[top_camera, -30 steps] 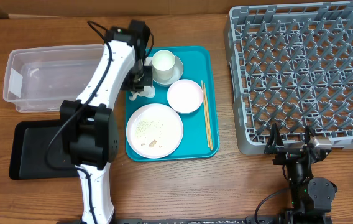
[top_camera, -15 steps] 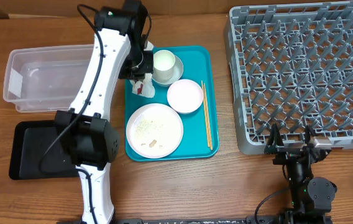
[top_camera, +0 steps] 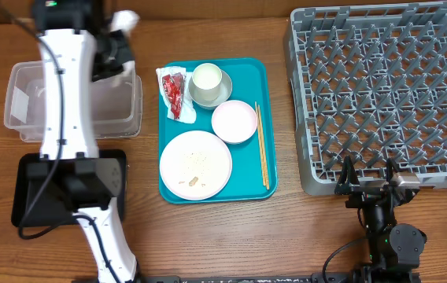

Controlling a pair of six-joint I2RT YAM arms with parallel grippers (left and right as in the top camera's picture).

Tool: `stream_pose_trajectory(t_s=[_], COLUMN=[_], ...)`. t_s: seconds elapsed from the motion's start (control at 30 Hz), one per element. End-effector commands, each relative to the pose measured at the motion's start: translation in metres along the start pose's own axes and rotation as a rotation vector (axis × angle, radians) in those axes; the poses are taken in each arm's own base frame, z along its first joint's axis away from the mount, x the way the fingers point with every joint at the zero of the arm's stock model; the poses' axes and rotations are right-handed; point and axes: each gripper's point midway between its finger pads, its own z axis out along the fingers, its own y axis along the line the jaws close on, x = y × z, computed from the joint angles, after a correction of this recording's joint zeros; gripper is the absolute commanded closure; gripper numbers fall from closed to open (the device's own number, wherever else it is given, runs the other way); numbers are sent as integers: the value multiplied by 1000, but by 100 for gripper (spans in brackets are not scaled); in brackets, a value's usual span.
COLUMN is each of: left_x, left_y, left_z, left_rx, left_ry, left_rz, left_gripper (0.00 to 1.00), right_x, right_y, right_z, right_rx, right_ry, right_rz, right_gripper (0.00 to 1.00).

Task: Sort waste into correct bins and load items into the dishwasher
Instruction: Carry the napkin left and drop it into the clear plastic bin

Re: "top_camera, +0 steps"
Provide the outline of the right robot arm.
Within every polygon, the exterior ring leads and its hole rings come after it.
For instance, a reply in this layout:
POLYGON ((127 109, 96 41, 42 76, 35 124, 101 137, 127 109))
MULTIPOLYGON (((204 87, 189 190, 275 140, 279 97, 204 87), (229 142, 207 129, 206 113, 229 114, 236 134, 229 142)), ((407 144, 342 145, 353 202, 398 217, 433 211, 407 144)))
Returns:
POLYGON ((394 209, 409 203, 420 191, 416 174, 402 171, 398 164, 386 161, 386 179, 360 183, 350 156, 343 161, 342 173, 334 193, 346 195, 347 208, 357 210, 365 235, 343 245, 326 259, 322 276, 325 282, 328 263, 345 249, 366 241, 369 247, 368 263, 361 263, 346 276, 346 282, 420 282, 413 270, 420 265, 420 255, 427 242, 427 235, 406 223, 399 224, 394 209))

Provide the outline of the white napkin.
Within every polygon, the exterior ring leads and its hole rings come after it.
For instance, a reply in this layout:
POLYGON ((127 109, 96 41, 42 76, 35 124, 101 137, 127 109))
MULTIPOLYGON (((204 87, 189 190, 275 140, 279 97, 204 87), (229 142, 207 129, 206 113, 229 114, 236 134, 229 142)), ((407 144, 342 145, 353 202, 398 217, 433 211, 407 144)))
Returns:
POLYGON ((181 123, 194 123, 197 118, 197 114, 194 110, 193 100, 190 94, 188 93, 188 84, 191 79, 192 73, 187 72, 187 70, 184 67, 180 66, 157 68, 156 73, 157 73, 157 82, 159 86, 161 100, 164 102, 165 108, 167 109, 166 117, 175 121, 179 121, 181 123), (183 104, 181 114, 178 119, 173 119, 173 114, 170 109, 170 103, 167 99, 166 94, 164 93, 161 78, 164 75, 174 74, 177 72, 181 72, 185 75, 185 83, 184 83, 183 104))
POLYGON ((140 16, 132 10, 121 10, 113 14, 110 31, 122 31, 127 37, 139 23, 140 16))

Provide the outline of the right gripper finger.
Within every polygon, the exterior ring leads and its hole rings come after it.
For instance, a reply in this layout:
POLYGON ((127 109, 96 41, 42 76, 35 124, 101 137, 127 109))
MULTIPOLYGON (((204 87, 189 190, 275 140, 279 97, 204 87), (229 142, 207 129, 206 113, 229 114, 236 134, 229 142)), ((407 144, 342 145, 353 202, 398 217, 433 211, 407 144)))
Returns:
POLYGON ((336 195, 349 195, 355 193, 359 189, 360 182, 358 180, 352 158, 350 156, 346 156, 343 161, 342 172, 335 186, 334 193, 336 195))
POLYGON ((386 160, 386 180, 389 182, 395 173, 399 173, 400 167, 393 158, 386 160))

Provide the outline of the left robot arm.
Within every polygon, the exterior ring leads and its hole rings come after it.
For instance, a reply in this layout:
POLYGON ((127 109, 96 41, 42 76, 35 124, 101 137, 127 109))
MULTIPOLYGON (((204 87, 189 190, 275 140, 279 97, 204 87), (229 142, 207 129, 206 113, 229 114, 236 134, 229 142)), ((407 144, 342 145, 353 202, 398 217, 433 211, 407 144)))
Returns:
POLYGON ((99 282, 135 282, 139 264, 120 219, 125 164, 103 157, 91 121, 91 84, 122 72, 116 62, 126 42, 122 31, 105 28, 100 1, 35 1, 31 7, 42 57, 46 118, 39 159, 26 166, 29 201, 18 224, 25 226, 53 197, 62 217, 41 237, 78 223, 98 268, 99 282))

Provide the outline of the red sauce packet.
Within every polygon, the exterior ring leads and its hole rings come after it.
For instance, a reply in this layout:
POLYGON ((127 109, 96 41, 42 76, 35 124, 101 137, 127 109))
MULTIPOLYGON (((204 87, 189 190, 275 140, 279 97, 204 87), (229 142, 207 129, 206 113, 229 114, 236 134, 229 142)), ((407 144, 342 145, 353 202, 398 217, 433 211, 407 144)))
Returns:
POLYGON ((167 74, 161 78, 164 93, 170 103, 173 119, 178 119, 183 104, 185 75, 181 72, 167 74))

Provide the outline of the pink bowl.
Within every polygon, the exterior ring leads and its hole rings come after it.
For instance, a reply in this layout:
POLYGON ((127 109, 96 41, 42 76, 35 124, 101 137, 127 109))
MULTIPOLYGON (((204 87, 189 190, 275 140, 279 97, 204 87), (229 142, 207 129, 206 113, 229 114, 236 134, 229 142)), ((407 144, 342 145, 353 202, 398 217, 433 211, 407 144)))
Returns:
POLYGON ((244 101, 225 101, 213 111, 211 125, 214 133, 224 142, 240 144, 255 134, 257 114, 244 101))

